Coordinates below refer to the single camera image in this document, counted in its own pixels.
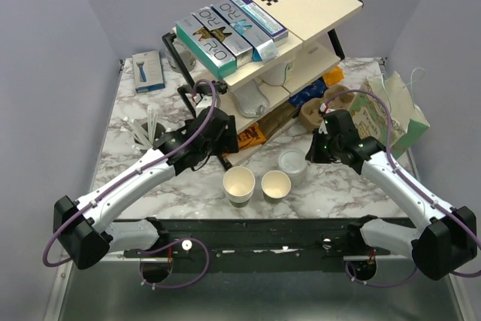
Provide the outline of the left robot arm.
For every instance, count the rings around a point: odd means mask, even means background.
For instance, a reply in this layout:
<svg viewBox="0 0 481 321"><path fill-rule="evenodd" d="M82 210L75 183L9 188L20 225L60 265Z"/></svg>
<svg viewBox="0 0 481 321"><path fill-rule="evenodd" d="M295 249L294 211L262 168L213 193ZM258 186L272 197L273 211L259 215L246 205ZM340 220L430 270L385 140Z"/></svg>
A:
<svg viewBox="0 0 481 321"><path fill-rule="evenodd" d="M115 219L151 189L193 169L210 156L238 151L234 116L219 108L204 109L184 127L164 132L132 166L76 200L56 201L53 232L78 269L92 267L108 253L139 249L157 257L166 238L150 220L115 224Z"/></svg>

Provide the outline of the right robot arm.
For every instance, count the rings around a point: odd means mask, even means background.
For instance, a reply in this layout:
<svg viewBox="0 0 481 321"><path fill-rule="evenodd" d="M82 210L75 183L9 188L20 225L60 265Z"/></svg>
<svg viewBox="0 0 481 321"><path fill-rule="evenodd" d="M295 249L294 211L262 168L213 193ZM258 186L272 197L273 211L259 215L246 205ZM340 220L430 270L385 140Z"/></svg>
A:
<svg viewBox="0 0 481 321"><path fill-rule="evenodd" d="M365 216L348 227L347 249L356 255L381 248L412 259L428 278L439 280L474 259L476 217L433 196L386 152L376 138L360 138L350 113L327 111L313 132L307 161L340 162L375 183L412 222L412 227Z"/></svg>

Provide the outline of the single green paper cup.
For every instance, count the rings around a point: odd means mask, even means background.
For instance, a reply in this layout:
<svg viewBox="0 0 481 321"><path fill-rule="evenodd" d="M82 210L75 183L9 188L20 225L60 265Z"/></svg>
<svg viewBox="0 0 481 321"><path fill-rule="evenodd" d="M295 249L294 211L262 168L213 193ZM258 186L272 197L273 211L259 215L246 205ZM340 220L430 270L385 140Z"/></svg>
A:
<svg viewBox="0 0 481 321"><path fill-rule="evenodd" d="M263 176L261 187L265 201L279 203L289 194L292 183L287 174L273 170Z"/></svg>

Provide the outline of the stack of green paper cups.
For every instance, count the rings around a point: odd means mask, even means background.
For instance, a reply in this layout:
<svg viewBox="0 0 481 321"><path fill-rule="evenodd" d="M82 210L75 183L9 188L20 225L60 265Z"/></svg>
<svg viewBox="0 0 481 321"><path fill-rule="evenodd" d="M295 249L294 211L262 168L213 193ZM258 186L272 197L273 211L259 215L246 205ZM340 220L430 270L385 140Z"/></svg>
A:
<svg viewBox="0 0 481 321"><path fill-rule="evenodd" d="M248 168L235 166L224 174L222 185L232 206L245 207L253 196L256 178Z"/></svg>

